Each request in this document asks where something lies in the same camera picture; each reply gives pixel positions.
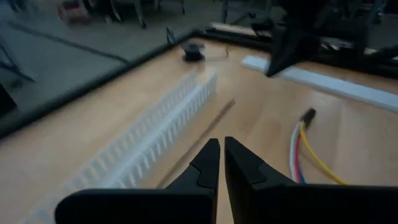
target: black connector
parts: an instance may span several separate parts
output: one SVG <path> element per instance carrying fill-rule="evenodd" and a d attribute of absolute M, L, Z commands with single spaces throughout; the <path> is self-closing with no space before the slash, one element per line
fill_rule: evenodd
<path fill-rule="evenodd" d="M 310 108 L 300 118 L 301 121 L 304 121 L 305 129 L 307 129 L 310 126 L 311 121 L 315 117 L 316 113 L 317 113 L 317 111 L 314 108 Z"/>

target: yellow wire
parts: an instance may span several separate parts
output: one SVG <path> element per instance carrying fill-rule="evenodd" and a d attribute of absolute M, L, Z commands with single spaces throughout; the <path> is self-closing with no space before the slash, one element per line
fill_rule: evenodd
<path fill-rule="evenodd" d="M 314 151 L 312 150 L 310 144 L 308 143 L 307 137 L 305 135 L 305 131 L 304 131 L 304 122 L 301 122 L 300 125 L 300 135 L 301 135 L 301 139 L 305 145 L 305 147 L 308 149 L 308 151 L 310 152 L 311 156 L 314 157 L 314 159 L 316 160 L 316 162 L 319 164 L 319 166 L 330 175 L 330 177 L 335 180 L 337 183 L 339 184 L 344 184 L 347 185 L 347 182 L 343 181 L 340 177 L 338 177 L 335 173 L 333 173 L 333 171 L 331 171 L 323 162 L 321 159 L 319 159 L 319 157 L 317 155 L 315 155 Z"/>

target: red wire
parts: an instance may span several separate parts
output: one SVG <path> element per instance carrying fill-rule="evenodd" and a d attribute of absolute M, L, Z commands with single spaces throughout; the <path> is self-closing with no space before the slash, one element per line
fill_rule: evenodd
<path fill-rule="evenodd" d="M 300 180 L 300 173 L 299 173 L 299 150 L 300 150 L 300 134 L 297 136 L 296 140 L 296 148 L 295 148 L 295 154 L 294 154 L 294 169 L 296 173 L 296 177 L 298 178 L 298 182 L 301 183 Z"/>

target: table surface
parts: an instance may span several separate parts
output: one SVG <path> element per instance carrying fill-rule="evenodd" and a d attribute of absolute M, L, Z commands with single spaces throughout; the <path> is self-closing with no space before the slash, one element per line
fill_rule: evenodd
<path fill-rule="evenodd" d="M 290 177 L 290 135 L 309 107 L 318 112 L 308 130 L 309 141 L 339 176 L 350 184 L 398 185 L 398 114 L 280 78 L 266 78 L 240 65 L 247 55 L 268 57 L 264 52 L 203 39 L 193 41 L 205 44 L 206 62 L 185 63 L 181 59 L 183 51 L 176 47 L 2 139 L 0 222 L 15 223 L 24 218 L 194 68 L 200 75 L 216 70 L 216 93 L 172 151 L 156 164 L 142 187 L 164 187 L 159 186 L 160 182 L 167 184 L 176 178 L 209 138 L 218 138 L 223 149 L 225 136 L 235 137 Z M 227 59 L 211 59 L 224 56 L 227 47 Z M 398 94 L 395 80 L 312 62 L 297 66 Z M 235 105 L 181 161 L 232 99 Z M 232 223 L 221 152 L 218 223 Z M 305 151 L 300 160 L 309 183 L 332 183 Z"/>

